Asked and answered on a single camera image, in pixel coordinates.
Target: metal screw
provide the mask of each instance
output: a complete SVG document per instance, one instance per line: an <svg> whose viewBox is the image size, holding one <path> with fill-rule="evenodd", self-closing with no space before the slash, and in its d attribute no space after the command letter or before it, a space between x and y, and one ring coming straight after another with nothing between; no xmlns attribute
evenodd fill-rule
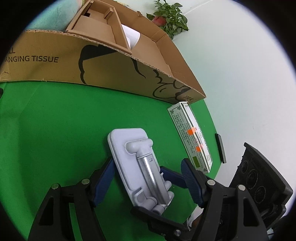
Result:
<svg viewBox="0 0 296 241"><path fill-rule="evenodd" d="M216 184L216 182L212 179L208 180L207 183L211 186L214 186Z"/></svg>
<svg viewBox="0 0 296 241"><path fill-rule="evenodd" d="M176 229L174 231L174 235L177 236L177 237L179 237L181 235L181 231L179 229Z"/></svg>
<svg viewBox="0 0 296 241"><path fill-rule="evenodd" d="M85 178L85 179L83 179L83 180L81 181L81 183L82 183L83 185L89 184L89 179L88 179L88 178Z"/></svg>
<svg viewBox="0 0 296 241"><path fill-rule="evenodd" d="M57 189L58 187L59 187L59 184L58 183L52 184L52 189Z"/></svg>
<svg viewBox="0 0 296 241"><path fill-rule="evenodd" d="M246 190L246 187L242 184L238 185L239 190L244 191Z"/></svg>

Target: potted plant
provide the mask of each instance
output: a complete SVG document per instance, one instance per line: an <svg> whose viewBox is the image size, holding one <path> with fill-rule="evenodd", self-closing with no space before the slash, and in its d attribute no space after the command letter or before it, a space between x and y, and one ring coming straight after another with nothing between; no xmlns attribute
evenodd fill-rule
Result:
<svg viewBox="0 0 296 241"><path fill-rule="evenodd" d="M164 3L161 3L160 0L154 1L157 11L153 14L147 13L147 18L173 39L174 35L181 33L183 30L188 31L187 18L182 15L181 4L169 5L165 0L163 1Z"/></svg>

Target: green tablecloth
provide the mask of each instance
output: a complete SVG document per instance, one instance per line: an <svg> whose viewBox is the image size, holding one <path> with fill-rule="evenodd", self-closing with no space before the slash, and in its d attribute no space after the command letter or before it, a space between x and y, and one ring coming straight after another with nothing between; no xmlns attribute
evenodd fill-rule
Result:
<svg viewBox="0 0 296 241"><path fill-rule="evenodd" d="M180 172L186 152L159 100L85 85L53 82L1 83L0 199L27 238L35 214L53 183L76 184L100 168L110 156L107 135L116 128L143 128L153 140L160 165ZM214 124L204 101L191 105L213 159L215 177L220 159ZM183 222L194 210L188 190L173 186L175 197L164 216ZM161 240L130 214L132 204L118 175L96 208L108 241ZM71 218L80 240L74 206Z"/></svg>

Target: teal plush toy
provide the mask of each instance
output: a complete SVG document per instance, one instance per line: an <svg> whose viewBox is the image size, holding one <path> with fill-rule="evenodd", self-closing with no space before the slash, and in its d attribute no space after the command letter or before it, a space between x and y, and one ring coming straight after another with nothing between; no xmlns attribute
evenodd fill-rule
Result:
<svg viewBox="0 0 296 241"><path fill-rule="evenodd" d="M26 29L65 31L81 8L82 2L83 0L58 0L40 13Z"/></svg>

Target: orange sticker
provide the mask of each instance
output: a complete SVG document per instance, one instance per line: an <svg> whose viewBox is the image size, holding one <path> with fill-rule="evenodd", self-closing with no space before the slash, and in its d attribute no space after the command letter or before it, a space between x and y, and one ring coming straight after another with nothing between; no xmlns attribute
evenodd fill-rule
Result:
<svg viewBox="0 0 296 241"><path fill-rule="evenodd" d="M188 131L187 131L187 133L188 133L188 135L193 135L194 133L195 133L195 128L194 127L192 127L191 129L189 129Z"/></svg>
<svg viewBox="0 0 296 241"><path fill-rule="evenodd" d="M200 146L197 146L195 149L196 149L197 151L201 151L201 149L203 149L203 145L201 144Z"/></svg>

